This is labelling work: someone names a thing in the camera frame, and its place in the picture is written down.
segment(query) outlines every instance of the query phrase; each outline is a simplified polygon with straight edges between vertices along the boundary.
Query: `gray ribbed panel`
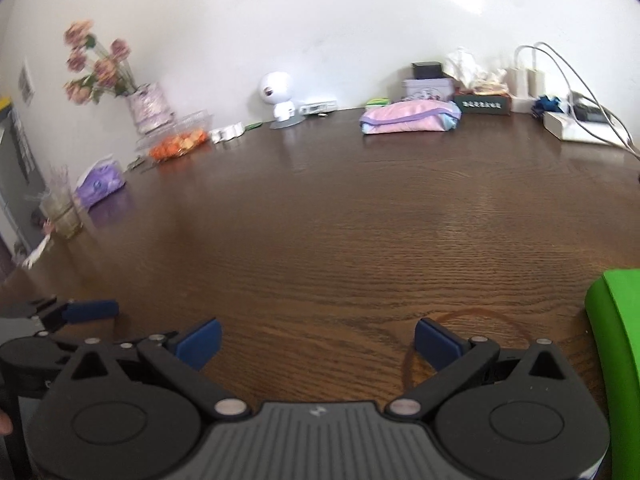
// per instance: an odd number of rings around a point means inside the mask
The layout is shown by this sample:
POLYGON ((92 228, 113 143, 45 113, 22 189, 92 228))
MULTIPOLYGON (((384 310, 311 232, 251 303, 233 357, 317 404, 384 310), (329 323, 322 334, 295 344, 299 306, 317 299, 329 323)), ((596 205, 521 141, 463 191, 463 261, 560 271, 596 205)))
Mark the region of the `gray ribbed panel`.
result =
POLYGON ((251 420, 219 424, 169 480, 465 480, 417 424, 371 402, 268 402, 251 420))

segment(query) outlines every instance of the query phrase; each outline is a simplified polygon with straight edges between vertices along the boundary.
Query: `yellow object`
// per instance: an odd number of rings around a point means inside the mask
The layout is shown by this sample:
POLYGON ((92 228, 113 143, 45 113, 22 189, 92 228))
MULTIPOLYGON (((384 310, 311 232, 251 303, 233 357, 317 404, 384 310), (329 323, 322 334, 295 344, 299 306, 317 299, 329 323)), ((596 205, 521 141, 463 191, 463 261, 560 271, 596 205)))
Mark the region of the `yellow object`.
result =
POLYGON ((11 105, 11 99, 8 97, 0 97, 0 110, 4 110, 11 105))

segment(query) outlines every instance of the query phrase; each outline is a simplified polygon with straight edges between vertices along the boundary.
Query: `blue rubber pad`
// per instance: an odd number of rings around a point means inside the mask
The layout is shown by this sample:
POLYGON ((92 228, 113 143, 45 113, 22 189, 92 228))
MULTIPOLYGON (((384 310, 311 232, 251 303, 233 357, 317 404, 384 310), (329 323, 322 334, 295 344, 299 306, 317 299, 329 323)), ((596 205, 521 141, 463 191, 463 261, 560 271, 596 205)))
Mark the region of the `blue rubber pad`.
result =
POLYGON ((68 323, 83 323, 116 317, 119 311, 120 306, 115 300, 75 301, 68 304, 62 313, 62 319, 68 323))
POLYGON ((201 370, 222 346, 222 325, 212 319, 175 346, 175 356, 194 370, 201 370))
POLYGON ((447 330, 441 332, 439 329, 442 328, 427 319, 421 319, 415 326, 415 350, 437 372, 449 366, 465 353, 462 340, 447 330))

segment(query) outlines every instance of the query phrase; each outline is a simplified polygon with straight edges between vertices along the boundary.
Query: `wood grain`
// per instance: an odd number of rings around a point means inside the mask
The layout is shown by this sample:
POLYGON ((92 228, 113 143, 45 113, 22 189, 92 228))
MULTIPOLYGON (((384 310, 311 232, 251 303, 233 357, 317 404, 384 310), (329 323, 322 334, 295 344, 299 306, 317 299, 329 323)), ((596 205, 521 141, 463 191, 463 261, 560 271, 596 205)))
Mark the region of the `wood grain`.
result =
POLYGON ((81 235, 14 273, 2 303, 116 298, 115 323, 76 329, 114 338, 217 316, 223 350, 205 373, 254 405, 385 404, 431 373, 409 352, 422 316, 505 346, 545 336, 604 409, 583 300, 604 270, 640 267, 635 162, 528 116, 363 137, 359 113, 132 175, 81 235))

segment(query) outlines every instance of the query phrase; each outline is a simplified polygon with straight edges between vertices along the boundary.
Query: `triangular hole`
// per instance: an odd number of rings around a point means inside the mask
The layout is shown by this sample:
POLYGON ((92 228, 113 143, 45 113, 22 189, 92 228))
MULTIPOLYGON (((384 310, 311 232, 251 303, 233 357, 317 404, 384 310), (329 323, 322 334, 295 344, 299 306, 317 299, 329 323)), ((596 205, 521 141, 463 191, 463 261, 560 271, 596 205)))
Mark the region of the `triangular hole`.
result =
POLYGON ((540 352, 536 362, 531 367, 529 375, 549 379, 564 379, 564 374, 560 370, 558 363, 549 352, 540 352))
POLYGON ((71 376, 74 381, 82 379, 91 379, 94 377, 104 377, 108 375, 107 368, 104 366, 102 359, 96 352, 85 354, 80 364, 71 376))

